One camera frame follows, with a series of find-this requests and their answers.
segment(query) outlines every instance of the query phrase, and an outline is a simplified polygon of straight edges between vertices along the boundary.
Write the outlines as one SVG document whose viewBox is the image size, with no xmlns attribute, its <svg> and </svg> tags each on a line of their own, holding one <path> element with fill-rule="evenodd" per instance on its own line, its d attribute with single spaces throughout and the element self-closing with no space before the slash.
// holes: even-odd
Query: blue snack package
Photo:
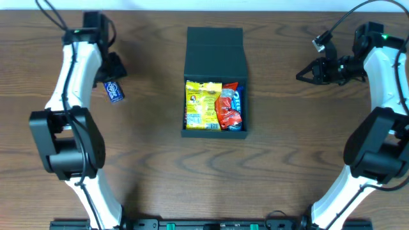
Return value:
<svg viewBox="0 0 409 230">
<path fill-rule="evenodd" d="M 242 114 L 242 92 L 243 92 L 244 87 L 243 86 L 238 86 L 235 95 L 233 96 L 233 99 L 231 101 L 231 108 L 234 109 L 235 111 L 239 112 Z M 242 130 L 242 123 L 240 122 L 237 125 L 230 125 L 228 127 L 229 131 L 241 131 Z"/>
<path fill-rule="evenodd" d="M 124 99 L 124 94 L 120 85 L 117 82 L 106 82 L 104 83 L 105 90 L 109 96 L 109 100 L 112 103 L 119 102 Z"/>
</svg>

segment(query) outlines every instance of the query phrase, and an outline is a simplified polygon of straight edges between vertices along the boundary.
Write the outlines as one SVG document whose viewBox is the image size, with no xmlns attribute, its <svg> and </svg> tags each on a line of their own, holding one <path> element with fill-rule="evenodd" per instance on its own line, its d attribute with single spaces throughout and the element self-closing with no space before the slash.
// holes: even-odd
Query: white wall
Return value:
<svg viewBox="0 0 409 230">
<path fill-rule="evenodd" d="M 363 0 L 49 0 L 59 10 L 336 11 Z M 397 0 L 409 8 L 409 0 Z M 36 10 L 35 0 L 0 0 L 0 10 Z M 364 12 L 401 12 L 392 3 L 369 3 Z"/>
</svg>

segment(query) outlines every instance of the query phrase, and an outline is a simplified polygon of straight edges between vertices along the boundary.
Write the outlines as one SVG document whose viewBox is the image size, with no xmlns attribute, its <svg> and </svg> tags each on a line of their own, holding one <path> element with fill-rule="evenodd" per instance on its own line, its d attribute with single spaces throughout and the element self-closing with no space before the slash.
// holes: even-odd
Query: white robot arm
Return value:
<svg viewBox="0 0 409 230">
<path fill-rule="evenodd" d="M 105 15 L 86 12 L 84 28 L 66 32 L 63 37 L 63 66 L 57 86 L 45 110 L 33 112 L 30 117 L 33 137 L 46 170 L 56 173 L 79 196 L 89 215 L 90 226 L 94 229 L 114 229 L 121 225 L 122 220 L 122 206 L 113 196 L 102 169 L 105 160 L 104 140 L 88 112 L 91 92 L 96 82 L 110 81 L 126 74 L 117 55 L 107 53 L 107 23 Z M 86 172 L 81 170 L 84 161 L 79 154 L 81 148 L 78 148 L 78 141 L 75 140 L 78 137 L 60 140 L 54 135 L 72 129 L 63 112 L 61 95 L 65 84 L 68 84 L 66 109 L 73 119 L 81 123 L 75 126 L 84 143 L 84 151 L 89 156 Z M 48 137 L 51 143 L 46 142 L 44 139 L 47 138 L 44 137 Z M 83 173 L 86 175 L 81 184 L 86 187 L 86 191 L 79 186 Z"/>
<path fill-rule="evenodd" d="M 402 100 L 399 95 L 401 91 L 404 98 L 409 96 L 405 73 L 406 55 L 399 51 L 402 45 L 403 40 L 384 34 L 381 24 L 370 22 L 360 26 L 355 33 L 354 56 L 337 60 L 335 48 L 327 40 L 325 45 L 317 46 L 317 49 L 325 50 L 329 59 L 317 59 L 315 64 L 313 62 L 307 67 L 312 69 L 314 79 L 303 77 L 307 68 L 297 75 L 298 80 L 313 84 L 337 82 L 340 85 L 347 83 L 351 77 L 367 76 L 371 90 L 373 112 L 348 140 L 344 151 L 346 165 L 328 192 L 311 207 L 311 225 L 316 229 L 342 229 L 348 215 L 375 190 L 373 186 L 381 187 L 407 170 L 407 161 L 402 160 L 404 158 L 401 156 L 408 153 L 402 153 L 402 146 L 388 149 L 382 145 L 388 133 L 397 135 L 403 131 L 402 127 L 396 126 L 396 122 L 398 120 L 404 124 L 403 120 L 407 116 L 403 105 L 406 100 Z M 400 86 L 395 78 L 396 57 L 399 57 L 397 72 Z M 388 154 L 396 154 L 400 159 L 390 159 L 393 157 L 386 157 Z M 365 157 L 369 160 L 362 163 Z M 382 160 L 390 161 L 387 169 L 377 162 Z"/>
</svg>

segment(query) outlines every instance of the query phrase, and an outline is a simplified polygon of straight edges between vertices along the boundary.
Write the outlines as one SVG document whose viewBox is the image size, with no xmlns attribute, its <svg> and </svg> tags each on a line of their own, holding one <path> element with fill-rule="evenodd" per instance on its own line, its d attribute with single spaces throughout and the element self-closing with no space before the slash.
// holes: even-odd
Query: black box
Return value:
<svg viewBox="0 0 409 230">
<path fill-rule="evenodd" d="M 182 116 L 182 137 L 245 139 L 248 127 L 247 63 L 243 49 L 243 29 L 188 27 L 185 60 L 186 81 L 238 82 L 243 86 L 242 131 L 186 130 L 184 126 L 186 98 Z"/>
</svg>

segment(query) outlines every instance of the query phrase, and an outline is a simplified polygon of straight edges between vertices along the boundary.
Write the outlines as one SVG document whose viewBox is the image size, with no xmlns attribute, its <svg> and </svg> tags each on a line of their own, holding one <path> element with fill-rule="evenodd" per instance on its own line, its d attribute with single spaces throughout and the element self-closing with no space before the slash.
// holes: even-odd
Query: wooden table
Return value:
<svg viewBox="0 0 409 230">
<path fill-rule="evenodd" d="M 343 13 L 108 11 L 112 49 L 129 76 L 123 102 L 102 85 L 91 113 L 107 150 L 105 171 L 133 218 L 252 218 L 301 215 L 338 177 L 347 138 L 370 111 L 368 84 L 313 86 L 295 74 L 319 54 L 311 40 Z M 64 11 L 81 26 L 80 11 Z M 334 33 L 339 56 L 373 20 L 406 36 L 398 13 L 354 13 Z M 249 66 L 246 140 L 182 139 L 187 26 L 242 27 Z M 80 201 L 38 156 L 28 127 L 61 68 L 63 33 L 38 11 L 0 13 L 0 229 L 47 229 L 53 218 L 87 218 Z M 375 192 L 354 212 L 375 229 L 407 229 L 409 190 Z"/>
</svg>

